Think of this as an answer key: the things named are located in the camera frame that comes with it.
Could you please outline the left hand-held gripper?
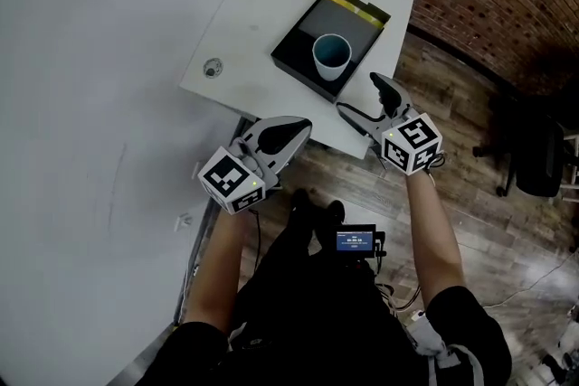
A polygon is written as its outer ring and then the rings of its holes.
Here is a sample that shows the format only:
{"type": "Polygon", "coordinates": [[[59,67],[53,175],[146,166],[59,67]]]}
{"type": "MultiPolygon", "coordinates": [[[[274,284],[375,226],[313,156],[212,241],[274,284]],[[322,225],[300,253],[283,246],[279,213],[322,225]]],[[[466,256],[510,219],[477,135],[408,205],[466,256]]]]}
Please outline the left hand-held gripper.
{"type": "Polygon", "coordinates": [[[219,147],[198,174],[207,194],[231,215],[248,209],[281,189],[280,171],[308,142],[312,123],[307,118],[281,116],[258,120],[242,136],[257,160],[259,178],[219,147]]]}

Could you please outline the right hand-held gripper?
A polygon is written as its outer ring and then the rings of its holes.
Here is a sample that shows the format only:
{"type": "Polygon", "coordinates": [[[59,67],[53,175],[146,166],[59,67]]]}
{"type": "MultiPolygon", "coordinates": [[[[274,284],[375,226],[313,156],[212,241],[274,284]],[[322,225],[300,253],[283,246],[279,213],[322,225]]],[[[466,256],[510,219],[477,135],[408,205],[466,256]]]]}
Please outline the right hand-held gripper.
{"type": "Polygon", "coordinates": [[[369,76],[386,115],[371,118],[352,105],[338,102],[339,116],[360,135],[371,136],[378,144],[379,158],[400,172],[410,175],[425,169],[441,152],[441,132],[426,113],[410,107],[409,94],[393,79],[377,72],[369,76]]]}

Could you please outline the blue-grey cup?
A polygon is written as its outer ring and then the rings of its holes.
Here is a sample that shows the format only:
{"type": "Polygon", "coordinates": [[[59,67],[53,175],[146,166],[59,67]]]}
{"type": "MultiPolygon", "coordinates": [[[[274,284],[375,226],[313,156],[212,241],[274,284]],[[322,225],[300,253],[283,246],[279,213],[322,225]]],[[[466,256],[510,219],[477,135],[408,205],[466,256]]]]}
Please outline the blue-grey cup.
{"type": "Polygon", "coordinates": [[[312,54],[319,76],[326,81],[337,80],[350,62],[352,49],[341,35],[320,35],[313,44],[312,54]]]}

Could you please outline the black tray box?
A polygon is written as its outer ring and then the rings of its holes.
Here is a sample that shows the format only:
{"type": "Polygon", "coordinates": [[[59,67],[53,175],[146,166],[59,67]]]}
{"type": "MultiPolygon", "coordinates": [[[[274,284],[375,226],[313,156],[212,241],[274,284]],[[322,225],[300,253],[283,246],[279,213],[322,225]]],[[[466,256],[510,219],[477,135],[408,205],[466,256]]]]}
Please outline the black tray box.
{"type": "Polygon", "coordinates": [[[316,0],[292,26],[271,53],[274,64],[331,103],[351,80],[391,15],[361,0],[316,0]],[[315,64],[315,41],[324,34],[337,34],[352,53],[335,80],[323,79],[315,64]]]}

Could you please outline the person's right forearm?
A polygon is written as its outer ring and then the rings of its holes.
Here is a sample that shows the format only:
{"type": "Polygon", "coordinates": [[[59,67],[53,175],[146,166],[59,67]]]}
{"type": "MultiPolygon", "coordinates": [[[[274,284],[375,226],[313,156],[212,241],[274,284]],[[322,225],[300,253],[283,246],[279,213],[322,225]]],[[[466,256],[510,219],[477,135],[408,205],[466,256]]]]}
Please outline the person's right forearm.
{"type": "Polygon", "coordinates": [[[434,183],[424,171],[406,177],[413,260],[426,310],[450,287],[463,287],[460,249],[434,183]]]}

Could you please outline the person's left forearm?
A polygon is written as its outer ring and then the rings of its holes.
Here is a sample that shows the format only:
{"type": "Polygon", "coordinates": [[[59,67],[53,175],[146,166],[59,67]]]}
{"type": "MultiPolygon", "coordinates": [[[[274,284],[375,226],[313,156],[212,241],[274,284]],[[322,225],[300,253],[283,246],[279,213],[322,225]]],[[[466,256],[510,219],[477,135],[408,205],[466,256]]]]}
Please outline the person's left forearm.
{"type": "Polygon", "coordinates": [[[251,229],[250,212],[220,212],[190,288],[186,323],[206,323],[230,333],[242,250],[251,229]]]}

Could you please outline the person's left hand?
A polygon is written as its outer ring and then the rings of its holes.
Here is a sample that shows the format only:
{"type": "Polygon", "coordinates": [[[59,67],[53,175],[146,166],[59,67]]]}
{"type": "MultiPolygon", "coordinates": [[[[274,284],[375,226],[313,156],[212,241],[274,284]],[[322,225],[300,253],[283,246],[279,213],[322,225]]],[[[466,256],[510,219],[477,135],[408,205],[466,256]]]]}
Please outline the person's left hand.
{"type": "Polygon", "coordinates": [[[243,138],[236,137],[228,147],[228,151],[231,155],[238,158],[253,174],[259,178],[263,177],[263,171],[261,170],[257,160],[253,157],[251,149],[243,138]]]}

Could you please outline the person's black shoe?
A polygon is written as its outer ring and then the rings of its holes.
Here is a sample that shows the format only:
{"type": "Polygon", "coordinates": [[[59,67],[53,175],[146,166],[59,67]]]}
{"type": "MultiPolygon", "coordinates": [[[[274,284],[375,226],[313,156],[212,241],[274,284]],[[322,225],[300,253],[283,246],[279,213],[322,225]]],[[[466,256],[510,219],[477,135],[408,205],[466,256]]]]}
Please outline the person's black shoe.
{"type": "Polygon", "coordinates": [[[313,204],[309,199],[308,192],[303,189],[297,189],[290,198],[290,210],[299,214],[310,214],[313,204]]]}
{"type": "Polygon", "coordinates": [[[340,225],[344,223],[346,212],[344,204],[341,201],[335,200],[331,202],[326,208],[327,220],[332,225],[340,225]]]}

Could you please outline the small screen device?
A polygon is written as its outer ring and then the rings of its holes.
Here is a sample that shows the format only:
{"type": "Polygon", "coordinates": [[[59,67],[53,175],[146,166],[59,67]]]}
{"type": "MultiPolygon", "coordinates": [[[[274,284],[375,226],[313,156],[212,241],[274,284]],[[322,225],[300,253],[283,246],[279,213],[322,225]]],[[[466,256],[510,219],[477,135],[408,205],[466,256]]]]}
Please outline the small screen device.
{"type": "Polygon", "coordinates": [[[385,232],[374,224],[345,224],[335,228],[336,252],[357,259],[387,255],[384,250],[385,232]]]}

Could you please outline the white table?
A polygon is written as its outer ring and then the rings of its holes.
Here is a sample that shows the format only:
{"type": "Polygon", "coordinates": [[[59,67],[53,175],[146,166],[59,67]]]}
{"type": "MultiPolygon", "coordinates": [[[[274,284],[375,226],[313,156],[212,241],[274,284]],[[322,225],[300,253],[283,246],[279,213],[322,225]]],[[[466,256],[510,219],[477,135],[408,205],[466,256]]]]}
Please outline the white table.
{"type": "MultiPolygon", "coordinates": [[[[271,52],[315,0],[223,0],[182,80],[182,87],[247,118],[301,116],[313,124],[312,138],[356,158],[369,139],[359,135],[320,97],[277,68],[271,52]],[[223,62],[223,72],[207,79],[204,63],[223,62]]],[[[375,44],[344,87],[340,100],[370,116],[380,112],[371,72],[392,77],[400,56],[414,0],[363,0],[391,15],[375,44]]]]}

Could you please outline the black office chair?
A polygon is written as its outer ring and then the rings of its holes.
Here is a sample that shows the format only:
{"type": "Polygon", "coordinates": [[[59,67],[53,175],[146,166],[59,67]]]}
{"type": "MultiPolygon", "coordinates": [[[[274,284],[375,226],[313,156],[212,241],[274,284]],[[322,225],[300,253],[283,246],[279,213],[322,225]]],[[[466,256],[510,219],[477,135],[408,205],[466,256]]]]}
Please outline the black office chair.
{"type": "Polygon", "coordinates": [[[475,146],[477,158],[508,159],[508,176],[496,195],[506,197],[512,184],[523,193],[554,198],[562,185],[565,165],[579,167],[579,155],[565,149],[564,130],[540,98],[493,97],[489,142],[475,146]]]}

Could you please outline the person's black clothing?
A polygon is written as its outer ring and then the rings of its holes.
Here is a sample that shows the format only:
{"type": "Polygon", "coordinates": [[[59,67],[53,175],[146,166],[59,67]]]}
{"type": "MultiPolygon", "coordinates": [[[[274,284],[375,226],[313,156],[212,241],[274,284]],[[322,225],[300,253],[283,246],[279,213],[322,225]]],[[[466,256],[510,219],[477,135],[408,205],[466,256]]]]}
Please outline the person's black clothing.
{"type": "Polygon", "coordinates": [[[252,278],[238,284],[229,334],[180,325],[137,386],[506,386],[512,358],[498,323],[464,287],[442,291],[426,316],[457,363],[430,367],[391,314],[368,267],[330,254],[327,207],[291,212],[252,278]]]}

